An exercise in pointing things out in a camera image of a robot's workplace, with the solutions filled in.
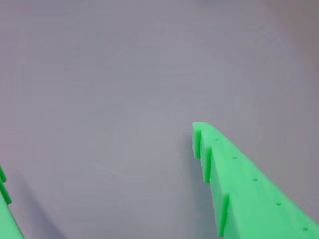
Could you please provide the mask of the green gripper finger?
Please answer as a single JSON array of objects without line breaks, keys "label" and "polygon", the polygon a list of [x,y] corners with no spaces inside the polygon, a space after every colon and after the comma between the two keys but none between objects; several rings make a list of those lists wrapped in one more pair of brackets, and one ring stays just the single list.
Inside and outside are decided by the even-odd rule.
[{"label": "green gripper finger", "polygon": [[0,168],[0,239],[27,239],[18,226],[9,205],[11,197],[5,188],[6,175]]},{"label": "green gripper finger", "polygon": [[210,185],[220,237],[318,238],[318,224],[217,128],[193,122],[192,147],[201,163],[203,181]]}]

